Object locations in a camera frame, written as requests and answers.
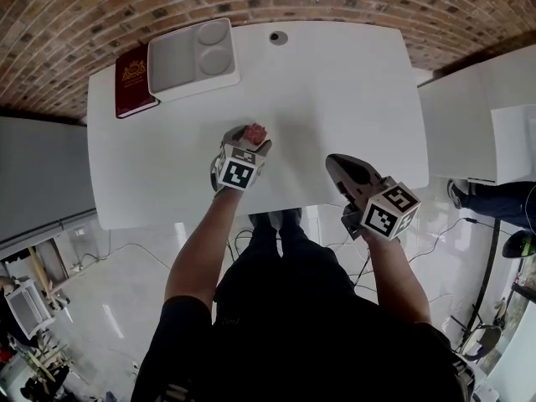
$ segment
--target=red object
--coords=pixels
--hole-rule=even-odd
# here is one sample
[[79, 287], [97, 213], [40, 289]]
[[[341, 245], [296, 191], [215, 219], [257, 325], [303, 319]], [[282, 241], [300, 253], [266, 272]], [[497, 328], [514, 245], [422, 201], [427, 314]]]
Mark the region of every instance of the red object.
[[259, 146], [266, 139], [266, 130], [259, 124], [251, 124], [245, 128], [244, 139]]
[[149, 94], [147, 46], [128, 51], [116, 61], [116, 117], [122, 119], [156, 106]]

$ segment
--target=gray wall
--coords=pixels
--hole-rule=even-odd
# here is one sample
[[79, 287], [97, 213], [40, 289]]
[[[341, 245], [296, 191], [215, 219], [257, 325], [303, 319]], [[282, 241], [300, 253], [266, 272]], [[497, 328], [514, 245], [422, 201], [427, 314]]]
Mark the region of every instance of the gray wall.
[[0, 245], [94, 208], [85, 126], [0, 117]]

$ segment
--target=white table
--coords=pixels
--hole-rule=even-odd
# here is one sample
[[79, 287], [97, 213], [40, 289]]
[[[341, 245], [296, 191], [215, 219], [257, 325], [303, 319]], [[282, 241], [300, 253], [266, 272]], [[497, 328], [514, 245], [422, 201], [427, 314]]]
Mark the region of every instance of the white table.
[[[275, 46], [274, 31], [288, 34]], [[233, 28], [241, 82], [115, 118], [115, 66], [90, 77], [91, 180], [105, 229], [195, 222], [213, 190], [209, 164], [223, 134], [256, 121], [274, 143], [238, 213], [329, 203], [324, 166], [346, 153], [411, 188], [428, 184], [419, 96], [398, 30], [354, 23]]]

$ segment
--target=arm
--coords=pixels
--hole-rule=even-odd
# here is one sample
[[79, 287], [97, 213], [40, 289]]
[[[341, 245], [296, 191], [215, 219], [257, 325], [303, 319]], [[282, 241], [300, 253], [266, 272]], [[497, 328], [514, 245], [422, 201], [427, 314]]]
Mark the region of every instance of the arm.
[[378, 304], [407, 322], [430, 323], [428, 299], [400, 242], [380, 240], [369, 232], [363, 238], [370, 248]]
[[225, 246], [242, 192], [224, 189], [178, 253], [166, 284], [165, 299], [193, 296], [212, 308]]

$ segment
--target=white cabinet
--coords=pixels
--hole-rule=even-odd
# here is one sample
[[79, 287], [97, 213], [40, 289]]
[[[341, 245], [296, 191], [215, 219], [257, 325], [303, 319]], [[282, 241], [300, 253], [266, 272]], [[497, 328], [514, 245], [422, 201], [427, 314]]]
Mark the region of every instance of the white cabinet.
[[530, 174], [535, 85], [530, 46], [421, 86], [430, 174], [486, 184]]

